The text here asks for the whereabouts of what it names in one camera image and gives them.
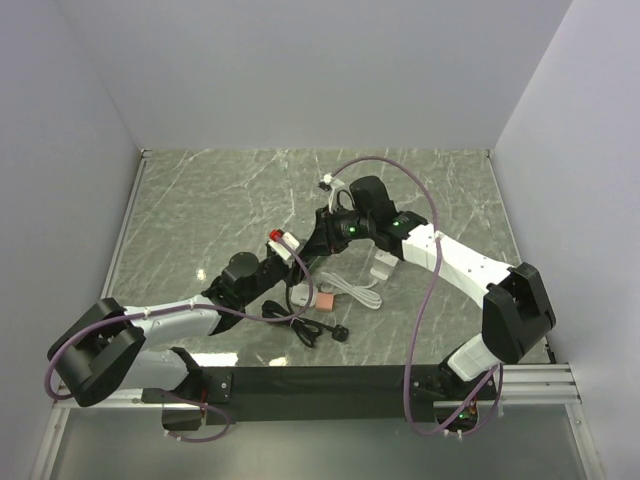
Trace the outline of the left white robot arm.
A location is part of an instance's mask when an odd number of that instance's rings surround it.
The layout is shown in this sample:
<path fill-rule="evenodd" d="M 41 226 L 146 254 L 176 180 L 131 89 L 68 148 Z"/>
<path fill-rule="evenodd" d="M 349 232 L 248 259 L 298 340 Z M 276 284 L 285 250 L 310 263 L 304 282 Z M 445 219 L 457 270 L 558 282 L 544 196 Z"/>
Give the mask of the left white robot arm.
<path fill-rule="evenodd" d="M 205 402 L 209 386 L 202 366 L 174 340 L 214 336 L 250 319 L 247 306 L 285 281 L 309 279 L 300 254 L 274 249 L 264 260 L 249 252 L 234 255 L 208 289 L 189 299 L 149 307 L 125 307 L 113 298 L 91 306 L 49 349 L 44 387 L 54 400 L 94 406 L 118 390 L 151 389 L 174 401 Z M 68 392 L 54 390 L 58 375 Z"/>

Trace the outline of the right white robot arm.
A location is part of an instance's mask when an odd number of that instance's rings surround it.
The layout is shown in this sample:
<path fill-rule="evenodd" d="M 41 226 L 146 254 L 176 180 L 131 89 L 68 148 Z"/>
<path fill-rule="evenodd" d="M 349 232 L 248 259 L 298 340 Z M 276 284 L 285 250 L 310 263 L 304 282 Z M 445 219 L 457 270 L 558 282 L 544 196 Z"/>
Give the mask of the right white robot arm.
<path fill-rule="evenodd" d="M 500 364 L 518 363 L 555 326 L 539 271 L 528 263 L 493 260 L 439 231 L 424 217 L 397 210 L 376 176 L 350 185 L 325 175 L 325 207 L 301 250 L 306 262 L 343 252 L 355 240 L 371 240 L 393 257 L 422 267 L 473 300 L 482 310 L 481 331 L 449 354 L 433 380 L 440 395 L 460 399 L 474 380 Z"/>

